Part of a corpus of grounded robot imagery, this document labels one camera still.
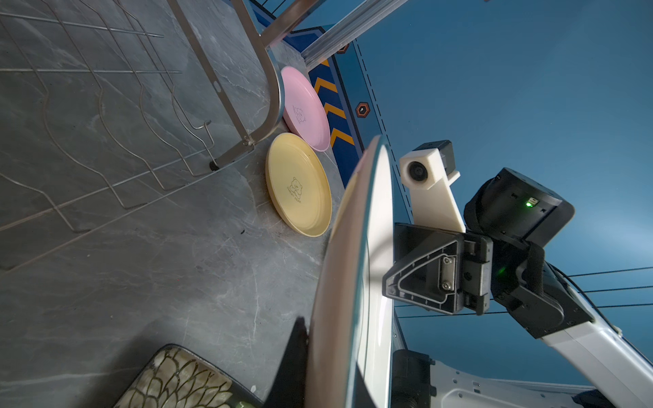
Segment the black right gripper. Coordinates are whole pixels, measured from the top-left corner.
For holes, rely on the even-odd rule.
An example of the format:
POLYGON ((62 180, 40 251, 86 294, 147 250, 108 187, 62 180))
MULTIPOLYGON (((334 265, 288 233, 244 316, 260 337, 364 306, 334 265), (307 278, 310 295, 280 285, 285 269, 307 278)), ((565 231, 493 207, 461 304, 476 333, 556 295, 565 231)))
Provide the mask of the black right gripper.
POLYGON ((383 294, 448 316, 463 309, 482 316, 491 302, 492 255, 487 236, 397 223, 383 294))

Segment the black square floral plate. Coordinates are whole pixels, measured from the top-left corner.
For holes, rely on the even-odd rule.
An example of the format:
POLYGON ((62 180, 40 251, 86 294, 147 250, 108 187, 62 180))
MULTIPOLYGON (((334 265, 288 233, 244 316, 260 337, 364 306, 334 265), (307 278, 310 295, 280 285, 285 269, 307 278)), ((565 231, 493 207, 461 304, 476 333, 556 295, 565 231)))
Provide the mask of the black square floral plate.
POLYGON ((176 344, 156 352, 116 407, 261 407, 236 379, 176 344))

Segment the silver wire dish rack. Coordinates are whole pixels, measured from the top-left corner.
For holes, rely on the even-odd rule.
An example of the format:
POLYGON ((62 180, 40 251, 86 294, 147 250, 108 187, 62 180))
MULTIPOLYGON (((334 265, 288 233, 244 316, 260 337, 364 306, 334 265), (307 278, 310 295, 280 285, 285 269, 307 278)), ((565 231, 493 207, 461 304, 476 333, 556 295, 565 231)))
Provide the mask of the silver wire dish rack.
POLYGON ((183 1, 214 79, 165 1, 1 4, 1 272, 205 178, 270 110, 227 1, 183 1))

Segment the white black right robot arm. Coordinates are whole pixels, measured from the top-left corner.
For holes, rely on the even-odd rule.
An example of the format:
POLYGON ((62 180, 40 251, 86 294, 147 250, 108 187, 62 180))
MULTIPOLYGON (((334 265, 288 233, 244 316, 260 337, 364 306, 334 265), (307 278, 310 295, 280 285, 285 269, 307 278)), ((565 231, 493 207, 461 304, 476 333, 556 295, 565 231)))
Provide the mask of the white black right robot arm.
POLYGON ((462 309, 482 316, 496 301, 614 406, 651 406, 651 362, 545 258, 545 246, 574 215, 569 202, 504 168, 464 210, 446 214, 455 173, 410 163, 401 179, 426 212, 396 225, 385 297, 446 316, 462 309))

